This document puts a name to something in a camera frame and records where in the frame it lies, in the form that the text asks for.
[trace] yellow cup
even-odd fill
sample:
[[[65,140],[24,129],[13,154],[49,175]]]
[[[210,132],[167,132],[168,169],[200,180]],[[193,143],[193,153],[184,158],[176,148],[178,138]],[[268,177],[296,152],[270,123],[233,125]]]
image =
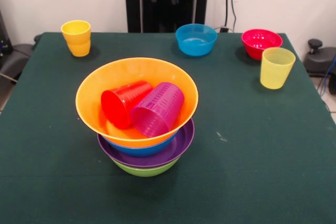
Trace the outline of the yellow cup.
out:
[[[76,57],[89,54],[91,47],[91,25],[84,20],[66,22],[61,27],[71,53]]]
[[[295,55],[284,48],[270,47],[262,53],[260,83],[268,89],[280,89],[295,62]]]

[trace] white wall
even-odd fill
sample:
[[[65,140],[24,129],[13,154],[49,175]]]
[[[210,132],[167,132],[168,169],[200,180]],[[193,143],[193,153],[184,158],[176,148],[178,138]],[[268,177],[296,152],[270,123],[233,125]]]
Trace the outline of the white wall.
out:
[[[265,28],[287,33],[301,57],[312,37],[336,46],[335,0],[234,1],[237,32]],[[89,21],[93,31],[127,31],[125,0],[0,0],[0,9],[15,44],[32,42],[44,31],[59,31],[64,22],[72,19]],[[208,0],[206,23],[218,27],[224,19],[225,0]]]
[[[87,20],[92,31],[127,31],[125,0],[0,0],[0,10],[14,44],[73,19]]]
[[[336,46],[336,0],[234,0],[236,32],[265,28],[286,33],[298,55],[307,52],[307,40],[319,38]],[[208,0],[206,23],[224,24],[225,0]],[[228,26],[232,26],[230,14]]]

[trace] red cup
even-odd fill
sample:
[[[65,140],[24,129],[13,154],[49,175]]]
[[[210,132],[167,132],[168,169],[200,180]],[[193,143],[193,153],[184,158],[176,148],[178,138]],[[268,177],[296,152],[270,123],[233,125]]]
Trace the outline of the red cup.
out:
[[[106,90],[101,94],[101,108],[107,120],[119,129],[131,125],[130,111],[153,87],[146,81],[137,81],[116,89]]]

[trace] orange bowl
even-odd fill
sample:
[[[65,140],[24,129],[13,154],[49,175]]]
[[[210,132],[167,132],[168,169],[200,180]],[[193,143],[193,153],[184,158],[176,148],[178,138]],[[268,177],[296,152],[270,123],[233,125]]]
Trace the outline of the orange bowl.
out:
[[[104,116],[100,103],[102,92],[140,80],[153,87],[167,81],[182,90],[184,103],[171,131],[146,138],[134,127],[126,130],[114,127]],[[198,91],[193,79],[178,66],[153,58],[127,58],[108,63],[89,74],[76,94],[76,109],[83,122],[113,143],[125,147],[147,147],[165,141],[189,121],[197,104]]]

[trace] blue bowl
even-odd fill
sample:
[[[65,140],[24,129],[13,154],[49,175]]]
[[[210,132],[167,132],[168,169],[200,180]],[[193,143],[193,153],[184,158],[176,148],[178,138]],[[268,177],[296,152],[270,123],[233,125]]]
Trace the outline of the blue bowl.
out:
[[[118,144],[114,144],[110,141],[108,141],[105,137],[104,139],[115,149],[117,149],[119,152],[125,153],[127,155],[133,156],[133,157],[148,157],[151,155],[154,155],[156,153],[159,153],[163,149],[165,149],[171,141],[174,139],[175,135],[178,133],[176,131],[171,137],[167,138],[165,141],[163,141],[160,144],[152,145],[145,148],[129,148],[125,146],[121,146]]]
[[[206,25],[188,24],[176,31],[176,38],[182,52],[189,56],[203,56],[213,49],[217,33]]]

